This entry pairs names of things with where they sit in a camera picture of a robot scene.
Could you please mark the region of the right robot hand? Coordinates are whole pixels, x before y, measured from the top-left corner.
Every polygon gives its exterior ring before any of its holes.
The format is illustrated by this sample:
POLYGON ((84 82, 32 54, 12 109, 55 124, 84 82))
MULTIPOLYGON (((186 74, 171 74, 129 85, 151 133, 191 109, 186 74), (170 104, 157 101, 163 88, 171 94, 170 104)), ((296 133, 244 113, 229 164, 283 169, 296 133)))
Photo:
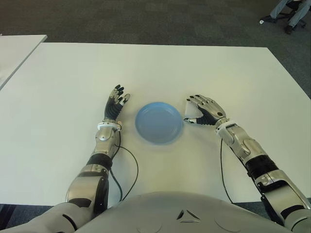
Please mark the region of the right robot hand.
POLYGON ((187 123, 215 126, 220 120, 228 121, 223 108, 211 98, 202 95, 192 95, 187 98, 187 102, 195 106, 202 114, 201 117, 197 118, 184 118, 184 121, 187 123))

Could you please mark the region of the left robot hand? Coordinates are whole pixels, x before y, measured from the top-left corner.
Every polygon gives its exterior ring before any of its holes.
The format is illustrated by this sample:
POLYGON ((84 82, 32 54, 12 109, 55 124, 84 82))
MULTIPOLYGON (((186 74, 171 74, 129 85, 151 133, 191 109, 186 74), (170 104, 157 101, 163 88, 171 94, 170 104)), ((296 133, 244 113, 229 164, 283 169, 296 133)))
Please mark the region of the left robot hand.
POLYGON ((104 122, 116 121, 124 105, 130 100, 130 94, 123 94, 124 87, 120 84, 111 91, 104 109, 104 122))

